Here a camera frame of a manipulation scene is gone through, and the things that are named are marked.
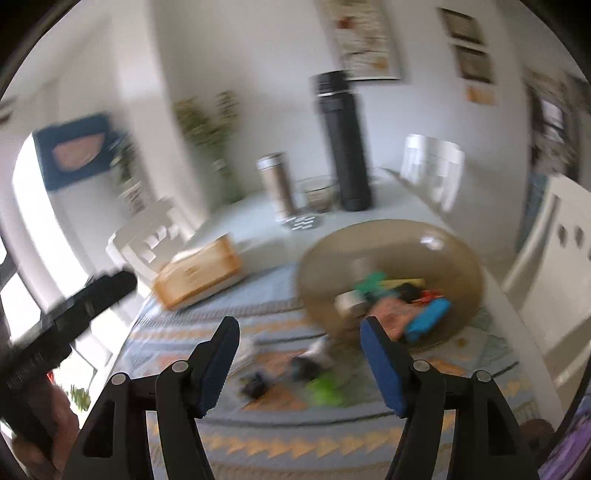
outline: small glass jar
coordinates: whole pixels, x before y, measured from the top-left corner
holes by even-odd
[[[300,180],[297,187],[312,212],[329,212],[335,200],[335,181],[330,176]]]

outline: toy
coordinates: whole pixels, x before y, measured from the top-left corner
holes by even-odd
[[[394,290],[398,293],[398,298],[406,303],[414,303],[423,296],[423,290],[410,282],[403,283]]]
[[[425,288],[424,278],[401,278],[399,280],[384,280],[380,282],[380,285],[389,290],[393,290],[394,288],[397,288],[404,283],[410,283],[411,285],[414,285],[415,287],[418,287],[420,289]]]
[[[329,356],[329,348],[331,344],[331,338],[328,335],[320,337],[318,340],[312,342],[308,350],[298,355],[300,358],[307,358],[317,363],[324,369],[332,367],[335,362]]]
[[[319,407],[342,407],[345,399],[340,393],[336,380],[330,372],[324,372],[306,385],[312,396],[312,402]]]
[[[452,306],[448,299],[440,298],[433,300],[423,308],[421,314],[416,316],[404,329],[404,336],[409,342],[416,342],[423,335],[431,331],[439,320],[447,313]]]
[[[355,290],[368,301],[369,304],[376,303],[379,299],[393,295],[391,290],[384,288],[381,283],[386,280],[383,272],[373,272],[362,281],[355,284]]]
[[[443,293],[441,290],[423,290],[422,296],[419,299],[413,300],[415,305],[427,305],[435,299],[442,299]]]
[[[260,372],[241,378],[240,381],[243,383],[242,394],[251,400],[261,398],[269,390],[269,384]]]
[[[322,370],[322,367],[310,358],[295,356],[290,360],[290,374],[296,382],[315,380]]]
[[[369,311],[369,316],[378,319],[391,340],[398,340],[407,325],[422,311],[421,307],[391,296],[377,302]]]
[[[368,311],[368,303],[358,290],[352,290],[335,298],[335,309],[341,318],[350,320],[365,315]]]

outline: brown glass bowl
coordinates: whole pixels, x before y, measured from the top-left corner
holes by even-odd
[[[442,290],[452,308],[411,352],[445,342],[476,314],[483,277],[474,252],[439,227],[411,220],[372,220],[343,228],[306,252],[297,273],[300,298],[310,320],[337,341],[359,343],[359,326],[335,310],[335,297],[353,290],[370,270],[388,278],[424,278],[429,290]]]

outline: patterned tablecloth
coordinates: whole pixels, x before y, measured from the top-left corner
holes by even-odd
[[[335,353],[343,407],[315,406],[306,388],[285,375],[289,359],[323,334],[306,321],[294,284],[296,268],[285,265],[253,274],[182,312],[164,312],[149,299],[113,371],[132,378],[159,373],[210,339],[224,315],[235,316],[241,336],[255,338],[256,365],[276,382],[262,399],[248,403],[239,394],[239,375],[230,377],[218,405],[197,422],[216,477],[383,478],[404,420],[386,408],[362,354],[344,347]],[[485,369],[520,423],[538,417],[529,383],[485,308],[448,342],[415,357],[455,375]],[[435,478],[445,476],[453,424],[454,414],[447,412]],[[155,414],[148,414],[148,431],[160,480],[165,469]]]

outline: blue toy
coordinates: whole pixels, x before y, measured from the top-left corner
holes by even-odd
[[[404,329],[404,336],[413,343],[430,332],[447,313],[452,303],[447,299],[435,299]]]

